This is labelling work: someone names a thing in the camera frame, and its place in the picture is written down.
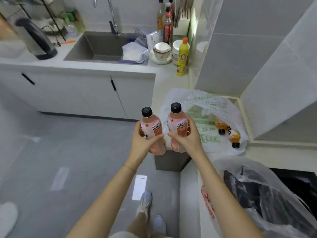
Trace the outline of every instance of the red bottle label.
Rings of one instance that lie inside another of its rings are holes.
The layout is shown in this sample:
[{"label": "red bottle label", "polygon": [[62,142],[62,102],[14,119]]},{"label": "red bottle label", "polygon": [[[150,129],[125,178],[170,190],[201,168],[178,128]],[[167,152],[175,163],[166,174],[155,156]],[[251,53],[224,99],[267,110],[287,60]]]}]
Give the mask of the red bottle label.
[{"label": "red bottle label", "polygon": [[164,42],[168,42],[172,34],[172,24],[164,25]]}]

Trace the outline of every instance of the cable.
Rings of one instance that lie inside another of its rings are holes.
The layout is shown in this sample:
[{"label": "cable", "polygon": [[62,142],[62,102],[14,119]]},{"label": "cable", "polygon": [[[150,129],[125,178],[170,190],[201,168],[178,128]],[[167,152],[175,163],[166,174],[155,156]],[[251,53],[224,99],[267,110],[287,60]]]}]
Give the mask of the cable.
[{"label": "cable", "polygon": [[59,43],[59,41],[58,41],[58,39],[57,39],[57,35],[55,34],[55,32],[54,32],[53,28],[51,28],[51,27],[50,27],[50,26],[48,26],[48,25],[45,25],[44,27],[49,27],[49,28],[52,30],[52,32],[53,32],[53,34],[54,34],[54,36],[55,36],[55,38],[56,38],[57,45],[60,47],[60,46],[61,46],[61,44]]}]

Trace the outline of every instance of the bracelet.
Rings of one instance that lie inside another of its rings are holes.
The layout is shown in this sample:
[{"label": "bracelet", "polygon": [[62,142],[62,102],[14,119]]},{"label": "bracelet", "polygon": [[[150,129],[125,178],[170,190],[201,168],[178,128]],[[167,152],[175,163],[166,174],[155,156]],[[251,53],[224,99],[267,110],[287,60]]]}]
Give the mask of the bracelet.
[{"label": "bracelet", "polygon": [[129,170],[131,170],[134,174],[136,174],[136,173],[137,173],[135,170],[133,170],[132,168],[130,168],[129,166],[127,166],[127,165],[125,165],[125,164],[123,164],[122,166],[127,167],[127,168],[128,168]]}]

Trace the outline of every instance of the kitchen sink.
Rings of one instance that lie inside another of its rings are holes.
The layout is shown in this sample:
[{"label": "kitchen sink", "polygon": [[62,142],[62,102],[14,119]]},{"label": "kitchen sink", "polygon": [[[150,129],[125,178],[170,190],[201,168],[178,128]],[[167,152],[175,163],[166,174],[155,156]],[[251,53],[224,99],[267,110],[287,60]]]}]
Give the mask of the kitchen sink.
[{"label": "kitchen sink", "polygon": [[[135,38],[135,33],[115,36],[106,32],[84,32],[64,60],[119,63],[123,55],[122,46]],[[147,65],[147,62],[132,65]]]}]

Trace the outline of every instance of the bottle cap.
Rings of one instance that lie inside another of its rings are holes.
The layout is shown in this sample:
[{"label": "bottle cap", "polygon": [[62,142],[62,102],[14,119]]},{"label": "bottle cap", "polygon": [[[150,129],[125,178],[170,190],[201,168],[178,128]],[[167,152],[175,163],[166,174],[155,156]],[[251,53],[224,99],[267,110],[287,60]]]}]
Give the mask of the bottle cap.
[{"label": "bottle cap", "polygon": [[226,134],[226,130],[223,129],[223,128],[218,129],[218,133],[219,133],[220,135],[225,135],[225,134]]},{"label": "bottle cap", "polygon": [[177,114],[182,111],[182,105],[180,103],[172,103],[171,104],[171,111],[174,114]]},{"label": "bottle cap", "polygon": [[240,143],[232,143],[233,148],[240,148]]},{"label": "bottle cap", "polygon": [[152,109],[150,107],[143,108],[141,112],[143,117],[145,118],[151,117],[153,114]]}]

